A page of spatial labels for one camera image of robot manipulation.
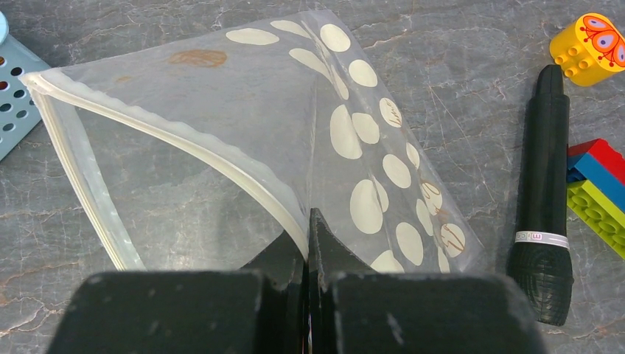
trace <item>green toy block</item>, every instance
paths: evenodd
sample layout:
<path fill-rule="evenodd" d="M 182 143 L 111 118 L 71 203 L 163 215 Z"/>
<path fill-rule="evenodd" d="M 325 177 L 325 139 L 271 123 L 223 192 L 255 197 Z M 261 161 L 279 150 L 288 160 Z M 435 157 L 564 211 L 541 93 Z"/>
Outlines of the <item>green toy block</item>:
<path fill-rule="evenodd" d="M 625 259 L 625 214 L 591 181 L 569 183 L 567 205 Z"/>

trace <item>perforated basket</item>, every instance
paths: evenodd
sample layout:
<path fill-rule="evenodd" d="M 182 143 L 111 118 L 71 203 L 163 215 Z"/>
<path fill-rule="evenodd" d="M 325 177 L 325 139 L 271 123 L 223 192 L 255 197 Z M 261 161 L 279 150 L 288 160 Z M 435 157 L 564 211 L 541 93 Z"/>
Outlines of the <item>perforated basket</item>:
<path fill-rule="evenodd" d="M 18 77 L 48 68 L 37 55 L 9 35 L 7 19 L 0 12 L 0 160 L 41 120 Z"/>

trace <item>stacked toy blocks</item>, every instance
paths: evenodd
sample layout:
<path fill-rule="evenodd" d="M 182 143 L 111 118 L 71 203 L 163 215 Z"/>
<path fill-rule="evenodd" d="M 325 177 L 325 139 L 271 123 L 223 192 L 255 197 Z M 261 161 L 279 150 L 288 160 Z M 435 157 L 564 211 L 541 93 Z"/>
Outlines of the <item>stacked toy blocks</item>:
<path fill-rule="evenodd" d="M 625 160 L 603 139 L 569 147 L 567 205 L 625 259 Z"/>

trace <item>gray marble surface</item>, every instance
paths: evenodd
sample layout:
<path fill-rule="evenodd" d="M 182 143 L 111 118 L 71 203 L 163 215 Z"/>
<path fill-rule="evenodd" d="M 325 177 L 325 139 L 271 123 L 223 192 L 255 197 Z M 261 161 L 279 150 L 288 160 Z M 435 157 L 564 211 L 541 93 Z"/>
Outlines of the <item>gray marble surface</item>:
<path fill-rule="evenodd" d="M 353 31 L 460 210 L 502 271 L 514 223 L 523 112 L 550 38 L 578 16 L 625 24 L 625 1 L 0 0 L 11 33 L 51 66 L 133 52 L 261 18 L 328 8 Z M 566 85 L 570 142 L 625 151 L 625 74 Z M 45 128 L 0 163 L 0 353 L 42 353 L 72 291 L 113 264 Z M 575 285 L 553 353 L 625 353 L 625 262 L 572 212 Z"/>

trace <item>yellow toy block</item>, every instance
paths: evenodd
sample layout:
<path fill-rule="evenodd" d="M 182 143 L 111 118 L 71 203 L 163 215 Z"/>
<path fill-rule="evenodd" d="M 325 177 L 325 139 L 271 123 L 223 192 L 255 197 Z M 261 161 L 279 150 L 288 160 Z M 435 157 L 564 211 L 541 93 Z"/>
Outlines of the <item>yellow toy block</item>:
<path fill-rule="evenodd" d="M 567 185 L 567 205 L 625 259 L 625 214 L 591 181 Z"/>
<path fill-rule="evenodd" d="M 605 16 L 587 13 L 549 44 L 549 52 L 565 76 L 591 86 L 625 70 L 625 39 Z"/>

